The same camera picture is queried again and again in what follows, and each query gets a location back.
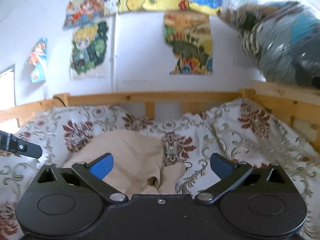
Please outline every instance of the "beige garment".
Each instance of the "beige garment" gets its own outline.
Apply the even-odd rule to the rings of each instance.
[[[183,163],[164,167],[160,139],[127,130],[94,137],[64,167],[79,161],[90,163],[107,152],[113,155],[114,167],[103,181],[129,198],[132,194],[175,194],[176,182],[186,171]]]

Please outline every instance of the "bed sheet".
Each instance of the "bed sheet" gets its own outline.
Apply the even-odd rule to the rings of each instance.
[[[246,99],[163,123],[136,118],[117,106],[56,108],[39,114],[17,133],[42,146],[39,160],[0,152],[0,239],[22,236],[15,204],[44,163],[62,166],[95,135],[116,129],[162,139],[164,165],[183,162],[187,167],[177,181],[177,193],[195,196],[220,180],[210,169],[213,152],[258,168],[280,163],[308,205],[301,235],[320,239],[320,155],[291,128]]]

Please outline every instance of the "metal screw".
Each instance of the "metal screw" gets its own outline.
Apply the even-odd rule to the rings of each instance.
[[[213,195],[210,193],[200,193],[198,196],[198,199],[201,201],[210,201],[213,200]]]
[[[125,194],[122,193],[113,193],[110,195],[110,199],[113,201],[121,202],[125,200]]]
[[[159,198],[159,199],[157,200],[157,202],[158,202],[158,204],[161,204],[161,205],[163,205],[163,204],[166,203],[166,201],[165,201],[164,199],[162,199],[162,198]]]

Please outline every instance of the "window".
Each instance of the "window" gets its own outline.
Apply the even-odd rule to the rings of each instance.
[[[15,107],[14,99],[14,66],[0,73],[0,110]],[[18,131],[17,119],[0,123],[0,130],[15,133]]]

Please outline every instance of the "bed frame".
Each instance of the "bed frame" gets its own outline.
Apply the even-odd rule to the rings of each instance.
[[[201,113],[207,104],[224,103],[236,98],[249,98],[274,116],[287,123],[303,135],[320,152],[320,91],[298,87],[283,86],[270,82],[253,82],[251,89],[239,92],[128,92],[71,96],[55,95],[52,99],[42,100],[8,110],[0,111],[0,122],[16,118],[20,125],[35,117],[36,112],[61,106],[97,106],[142,102],[146,116],[155,118],[156,102],[180,102],[183,113]]]

